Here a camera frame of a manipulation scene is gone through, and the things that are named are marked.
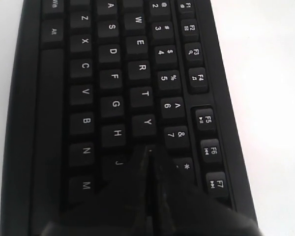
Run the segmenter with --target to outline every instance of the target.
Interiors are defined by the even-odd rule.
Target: black keyboard
[[[37,236],[100,192],[134,145],[256,219],[209,0],[26,0],[1,235]]]

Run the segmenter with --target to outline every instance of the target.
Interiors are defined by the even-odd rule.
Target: key
[[[206,69],[203,67],[189,69],[190,93],[205,93],[208,91]]]
[[[90,10],[90,0],[70,0],[71,10]]]
[[[178,14],[181,19],[195,17],[195,6],[193,0],[177,0]]]
[[[216,124],[213,110],[211,108],[197,109],[195,115],[198,131],[215,132]]]
[[[222,163],[222,154],[218,139],[201,140],[202,158],[206,163]]]
[[[153,138],[156,136],[156,119],[154,115],[132,117],[132,137]]]
[[[168,151],[186,150],[190,147],[187,126],[167,127],[164,129],[165,147]]]
[[[50,219],[59,215],[63,142],[64,52],[40,52],[37,77],[33,158],[31,233],[40,235]]]
[[[153,93],[151,87],[130,89],[130,108],[133,111],[153,110]]]
[[[93,105],[93,86],[92,85],[71,86],[70,105],[71,106]]]
[[[131,13],[124,16],[124,34],[127,36],[144,35],[146,22],[144,13]]]
[[[68,201],[81,203],[94,195],[93,176],[73,177],[69,180]]]
[[[70,135],[86,135],[93,132],[93,113],[79,113],[70,115]]]
[[[72,60],[70,62],[70,79],[72,83],[91,82],[92,77],[91,59]]]
[[[92,54],[92,38],[89,34],[70,37],[70,52],[74,57],[88,57]]]
[[[182,97],[163,98],[160,106],[163,122],[179,122],[185,119],[185,106]]]
[[[185,43],[199,41],[199,30],[196,19],[181,21],[182,39]]]
[[[97,24],[98,42],[102,44],[119,43],[118,21],[104,21]]]
[[[102,148],[120,148],[126,145],[124,124],[102,127]]]
[[[101,67],[121,67],[121,52],[118,44],[104,45],[98,48],[98,62]]]
[[[118,18],[117,0],[96,0],[98,20],[116,20]]]
[[[185,44],[186,64],[188,67],[204,65],[203,52],[200,43]]]
[[[72,12],[70,15],[70,31],[74,34],[91,32],[90,12]]]
[[[191,157],[174,158],[177,169],[180,170],[182,176],[191,183],[195,182],[195,172],[193,169],[193,161]]]
[[[148,59],[148,39],[145,36],[126,38],[126,58],[128,60]]]
[[[93,143],[71,144],[69,148],[69,166],[80,167],[94,164],[95,152]]]
[[[158,46],[154,48],[154,66],[157,69],[175,69],[177,68],[176,46]]]
[[[42,14],[44,19],[61,18],[64,14],[64,0],[43,0]]]
[[[143,0],[122,0],[122,11],[128,12],[142,12]]]
[[[150,0],[149,21],[169,21],[171,19],[171,6],[168,0]]]
[[[151,44],[152,45],[164,45],[174,43],[174,28],[173,23],[156,22],[151,26]]]
[[[118,119],[124,117],[123,97],[103,97],[100,99],[101,118]]]
[[[121,94],[121,70],[101,70],[99,73],[99,88],[102,94]]]
[[[224,172],[211,172],[206,175],[207,191],[214,198],[228,198],[229,192]]]
[[[102,158],[102,173],[104,181],[111,181],[126,167],[127,158],[124,155],[104,156]]]
[[[180,94],[181,81],[179,72],[177,70],[158,72],[156,92],[158,96]]]
[[[41,26],[41,48],[51,49],[63,46],[63,20],[43,21]]]
[[[129,85],[149,85],[151,82],[151,69],[149,61],[133,61],[128,63]]]

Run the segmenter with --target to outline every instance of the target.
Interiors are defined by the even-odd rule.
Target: white background
[[[212,0],[265,236],[295,236],[295,0]],[[0,188],[22,0],[0,0]]]

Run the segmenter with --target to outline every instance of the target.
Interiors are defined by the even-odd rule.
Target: j key
[[[119,43],[118,21],[104,21],[97,24],[97,38],[99,43]]]
[[[189,149],[189,135],[187,126],[167,127],[164,129],[165,147],[169,151]]]
[[[193,161],[191,157],[184,157],[184,158],[174,158],[173,159],[177,169],[179,169],[182,176],[194,183],[195,181],[195,172],[193,169]]]
[[[181,81],[179,72],[177,70],[158,72],[156,92],[158,96],[180,94]]]
[[[144,13],[125,14],[124,33],[128,36],[144,35],[146,33]]]
[[[154,115],[132,117],[132,137],[153,138],[156,136],[156,119]]]
[[[180,121],[185,118],[185,106],[182,97],[163,98],[160,102],[162,121]]]
[[[171,6],[169,0],[149,0],[149,21],[169,21]]]
[[[227,198],[229,196],[227,181],[224,172],[212,172],[206,175],[208,194],[214,198]]]
[[[116,20],[118,18],[118,0],[96,0],[96,15],[98,20]]]
[[[123,12],[142,12],[143,0],[122,0]]]
[[[70,79],[72,83],[92,81],[92,77],[91,59],[72,60],[70,62]]]
[[[211,108],[197,109],[195,115],[200,132],[214,132],[216,130],[215,118]]]
[[[130,60],[148,59],[148,39],[145,36],[126,38],[126,58]]]
[[[104,156],[102,158],[102,173],[104,181],[111,181],[126,167],[127,158],[124,155]]]
[[[71,204],[81,203],[94,195],[93,176],[73,177],[69,180],[68,201]]]
[[[126,145],[124,124],[108,125],[102,127],[102,147],[118,148]]]
[[[43,21],[41,26],[41,47],[44,49],[62,47],[63,20]]]
[[[198,23],[196,19],[181,21],[182,39],[185,43],[199,40]]]
[[[203,67],[189,69],[191,93],[205,93],[208,90],[206,69]]]
[[[43,18],[59,18],[64,14],[64,0],[44,0],[42,6]]]
[[[218,139],[202,140],[200,142],[202,158],[206,163],[221,163],[222,154]]]
[[[70,88],[71,106],[89,106],[93,104],[93,86],[79,85]]]
[[[99,73],[99,88],[102,94],[122,93],[121,70],[102,70]]]
[[[69,148],[69,166],[90,166],[94,164],[94,144],[80,143],[72,144]]]
[[[130,85],[149,85],[151,69],[149,61],[133,61],[128,63],[128,82]]]
[[[172,22],[156,22],[153,23],[151,27],[152,45],[174,43],[174,28]]]
[[[104,45],[98,48],[98,62],[101,67],[119,68],[121,52],[119,45]]]
[[[123,97],[103,97],[100,99],[100,108],[103,120],[124,117]]]
[[[70,0],[71,10],[90,10],[90,0]]]
[[[92,54],[92,38],[89,34],[70,38],[70,52],[73,57],[87,57]]]
[[[195,17],[195,6],[193,0],[177,0],[178,14],[181,19]]]
[[[185,44],[185,54],[188,67],[203,66],[203,52],[200,43]]]
[[[158,46],[154,48],[154,60],[156,69],[177,68],[177,52],[174,45]]]
[[[151,111],[153,109],[153,93],[151,87],[130,89],[130,108],[133,111]]]
[[[90,33],[91,16],[90,12],[72,12],[70,16],[70,30],[72,33]]]
[[[70,135],[85,135],[94,132],[93,113],[80,113],[70,116]]]

